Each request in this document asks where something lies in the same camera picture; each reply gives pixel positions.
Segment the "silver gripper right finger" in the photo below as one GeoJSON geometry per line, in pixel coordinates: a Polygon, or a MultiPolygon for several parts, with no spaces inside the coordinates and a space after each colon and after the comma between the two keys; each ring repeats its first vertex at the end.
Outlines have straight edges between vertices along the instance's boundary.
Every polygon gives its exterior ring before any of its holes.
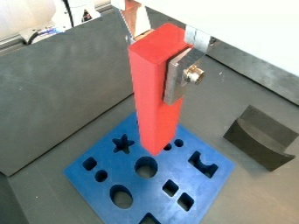
{"type": "Polygon", "coordinates": [[[201,84],[205,77],[201,59],[215,44],[215,38],[190,25],[186,26],[183,40],[189,46],[169,61],[163,91],[163,101],[169,105],[183,97],[189,83],[201,84]]]}

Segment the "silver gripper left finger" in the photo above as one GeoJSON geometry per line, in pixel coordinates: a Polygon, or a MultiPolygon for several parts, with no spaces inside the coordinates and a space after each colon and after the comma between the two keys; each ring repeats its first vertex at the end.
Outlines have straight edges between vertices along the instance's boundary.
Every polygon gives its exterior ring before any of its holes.
{"type": "Polygon", "coordinates": [[[133,45],[151,31],[146,6],[137,0],[111,0],[111,5],[126,31],[126,42],[133,45]]]}

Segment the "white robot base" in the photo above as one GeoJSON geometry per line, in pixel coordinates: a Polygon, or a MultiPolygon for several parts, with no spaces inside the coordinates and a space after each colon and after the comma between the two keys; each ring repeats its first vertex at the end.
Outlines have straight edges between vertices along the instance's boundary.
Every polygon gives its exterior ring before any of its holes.
{"type": "Polygon", "coordinates": [[[51,20],[20,32],[28,46],[101,17],[94,0],[53,0],[55,12],[51,20]]]}

